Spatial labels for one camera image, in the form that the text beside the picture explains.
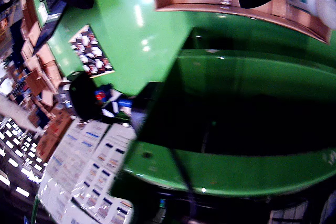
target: cardboard box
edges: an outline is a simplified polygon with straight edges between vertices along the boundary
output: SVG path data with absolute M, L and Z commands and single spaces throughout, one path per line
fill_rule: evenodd
M 47 76 L 50 78 L 51 82 L 57 89 L 59 84 L 62 82 L 62 77 L 58 71 L 58 67 L 55 61 L 51 61 L 43 66 L 43 69 Z
M 30 31 L 33 27 L 33 24 L 37 21 L 34 0 L 25 0 L 23 3 L 22 12 L 26 21 L 27 29 Z
M 28 60 L 33 56 L 34 48 L 29 40 L 26 40 L 21 49 L 21 55 L 24 60 Z
M 31 58 L 25 60 L 25 65 L 30 71 L 34 71 L 36 69 L 38 75 L 41 75 L 42 68 L 40 62 L 36 55 L 32 56 Z
M 41 33 L 40 25 L 38 24 L 38 22 L 35 22 L 28 34 L 30 43 L 33 46 L 36 46 L 36 42 L 38 40 L 38 37 L 40 36 L 40 33 Z
M 26 40 L 28 38 L 28 28 L 27 28 L 26 20 L 24 18 L 22 19 L 20 31 L 21 31 L 23 40 Z
M 55 57 L 51 52 L 48 44 L 44 44 L 36 54 L 40 58 L 42 65 L 45 65 L 51 61 L 55 61 Z
M 35 106 L 28 116 L 28 120 L 32 123 L 33 126 L 38 127 L 40 118 L 36 114 L 37 107 Z
M 42 103 L 52 107 L 54 104 L 54 94 L 50 90 L 42 91 Z
M 44 162 L 48 162 L 59 142 L 60 139 L 53 135 L 49 129 L 47 129 L 37 144 L 37 156 L 40 157 Z
M 47 88 L 47 83 L 38 75 L 36 70 L 27 75 L 26 83 L 34 96 L 38 96 L 42 90 Z
M 155 0 L 157 11 L 192 11 L 234 14 L 275 23 L 299 31 L 326 44 L 332 30 L 318 18 L 287 4 L 286 0 L 272 0 L 253 9 L 243 9 L 239 0 Z
M 57 94 L 57 89 L 55 88 L 54 84 L 52 83 L 51 79 L 46 75 L 46 73 L 42 72 L 41 78 L 45 81 L 45 83 L 48 86 L 48 89 L 53 92 L 54 94 Z
M 72 119 L 69 113 L 63 108 L 60 109 L 59 106 L 55 106 L 50 113 L 55 115 L 55 117 L 49 122 L 48 130 L 53 135 L 62 138 L 72 123 Z

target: fluorescent light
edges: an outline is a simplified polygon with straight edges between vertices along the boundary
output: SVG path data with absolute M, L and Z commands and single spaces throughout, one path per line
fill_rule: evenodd
M 6 131 L 7 136 L 12 137 L 13 134 L 10 131 Z
M 37 165 L 37 164 L 34 166 L 34 168 L 37 169 L 37 170 L 42 170 L 42 167 L 40 167 L 40 166 Z
M 12 160 L 11 158 L 8 160 L 8 162 L 13 165 L 15 168 L 19 166 L 19 164 L 17 162 L 15 162 L 14 160 Z
M 10 183 L 11 183 L 7 178 L 5 178 L 5 177 L 2 176 L 2 175 L 0 175 L 0 180 L 1 180 L 3 183 L 5 183 L 7 186 L 9 186 Z
M 22 157 L 23 156 L 23 153 L 19 150 L 16 150 L 15 151 L 15 154 L 18 155 L 19 157 Z
M 23 196 L 26 196 L 28 197 L 29 196 L 29 192 L 27 191 L 24 191 L 23 189 L 19 188 L 19 187 L 16 187 L 16 191 L 20 194 L 22 194 Z
M 6 144 L 11 149 L 14 147 L 14 145 L 10 141 L 8 141 L 8 140 L 6 141 Z
M 26 170 L 26 169 L 24 169 L 24 168 L 21 169 L 21 172 L 22 172 L 24 175 L 27 175 L 27 176 L 30 175 L 30 171 L 28 171 L 28 170 Z
M 14 143 L 16 143 L 17 145 L 19 145 L 19 144 L 20 144 L 20 141 L 19 141 L 18 139 L 16 139 L 16 138 L 15 138 L 15 139 L 13 139 L 13 142 L 14 142 Z

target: wire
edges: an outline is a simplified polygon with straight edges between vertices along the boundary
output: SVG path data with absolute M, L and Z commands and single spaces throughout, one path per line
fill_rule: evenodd
M 190 215 L 189 218 L 195 218 L 196 217 L 196 201 L 195 201 L 195 197 L 194 197 L 194 188 L 191 185 L 190 182 L 190 178 L 189 175 L 185 169 L 185 167 L 183 166 L 181 160 L 179 159 L 176 150 L 175 149 L 170 149 L 170 153 L 175 161 L 175 164 L 182 176 L 182 179 L 185 183 L 185 185 L 187 186 L 188 189 L 188 199 L 189 199 L 189 204 L 190 204 Z

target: product box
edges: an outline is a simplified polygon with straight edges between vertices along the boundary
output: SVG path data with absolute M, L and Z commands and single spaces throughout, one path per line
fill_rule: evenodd
M 38 22 L 35 22 L 28 34 L 28 39 L 33 46 L 36 46 L 38 37 L 40 36 L 41 29 Z
M 55 61 L 50 61 L 49 63 L 45 64 L 43 66 L 43 69 L 47 76 L 50 78 L 51 82 L 57 89 L 59 84 L 62 82 L 62 77 L 58 71 L 58 67 L 55 63 Z
M 69 113 L 59 106 L 55 106 L 51 112 L 55 117 L 50 121 L 48 130 L 53 135 L 62 138 L 68 127 L 72 123 Z
M 39 156 L 44 162 L 48 162 L 59 142 L 60 139 L 48 128 L 37 144 L 37 156 Z
M 26 82 L 34 96 L 38 96 L 42 90 L 47 88 L 46 82 L 38 75 L 36 70 L 27 76 Z
M 319 18 L 291 5 L 286 0 L 272 0 L 253 9 L 243 9 L 239 0 L 155 0 L 157 11 L 187 11 L 233 14 L 275 23 L 296 30 L 326 44 L 332 30 Z
M 42 65 L 45 65 L 51 61 L 55 61 L 55 57 L 51 52 L 48 44 L 44 44 L 41 49 L 36 53 L 36 55 L 40 58 Z

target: store aisle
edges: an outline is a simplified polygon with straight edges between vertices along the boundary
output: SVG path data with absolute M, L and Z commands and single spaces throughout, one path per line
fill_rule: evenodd
M 9 99 L 0 95 L 0 113 L 5 116 L 11 117 L 19 126 L 28 130 L 36 131 L 43 134 L 43 131 L 37 129 L 28 120 L 29 112 L 21 108 L 19 105 L 11 102 Z

